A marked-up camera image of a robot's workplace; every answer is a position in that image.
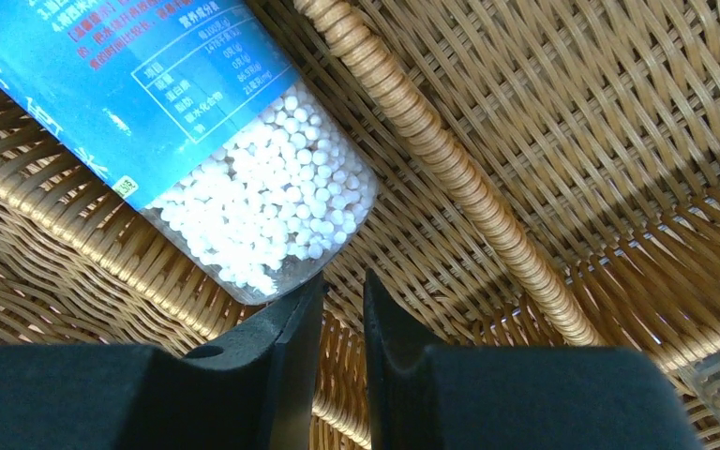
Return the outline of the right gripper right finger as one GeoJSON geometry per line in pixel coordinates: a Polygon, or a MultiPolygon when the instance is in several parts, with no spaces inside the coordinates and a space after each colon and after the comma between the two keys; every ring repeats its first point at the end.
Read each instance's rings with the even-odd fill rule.
{"type": "Polygon", "coordinates": [[[672,385],[622,347],[458,346],[367,272],[367,403],[376,449],[697,449],[672,385]]]}

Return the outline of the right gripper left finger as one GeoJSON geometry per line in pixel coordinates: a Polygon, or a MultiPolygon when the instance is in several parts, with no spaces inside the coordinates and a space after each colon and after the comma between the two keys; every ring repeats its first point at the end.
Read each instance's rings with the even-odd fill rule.
{"type": "Polygon", "coordinates": [[[144,344],[0,346],[0,449],[305,449],[321,276],[182,357],[144,344]]]}

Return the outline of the woven wicker divided basket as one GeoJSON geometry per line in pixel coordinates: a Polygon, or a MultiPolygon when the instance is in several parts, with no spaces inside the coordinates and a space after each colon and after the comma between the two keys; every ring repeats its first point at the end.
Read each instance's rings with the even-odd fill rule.
{"type": "MultiPolygon", "coordinates": [[[[505,264],[321,33],[322,2],[253,1],[381,181],[330,292],[313,449],[370,445],[367,269],[459,344],[591,335],[649,354],[707,449],[720,414],[678,369],[720,352],[720,1],[351,1],[545,258],[505,264]]],[[[173,353],[253,313],[0,90],[0,344],[173,353]]]]}

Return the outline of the silver-lid pepper jar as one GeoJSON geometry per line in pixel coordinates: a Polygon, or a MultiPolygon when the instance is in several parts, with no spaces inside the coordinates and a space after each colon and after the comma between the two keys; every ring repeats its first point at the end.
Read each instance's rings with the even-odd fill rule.
{"type": "Polygon", "coordinates": [[[245,305],[321,272],[376,200],[244,1],[0,1],[0,88],[245,305]]]}

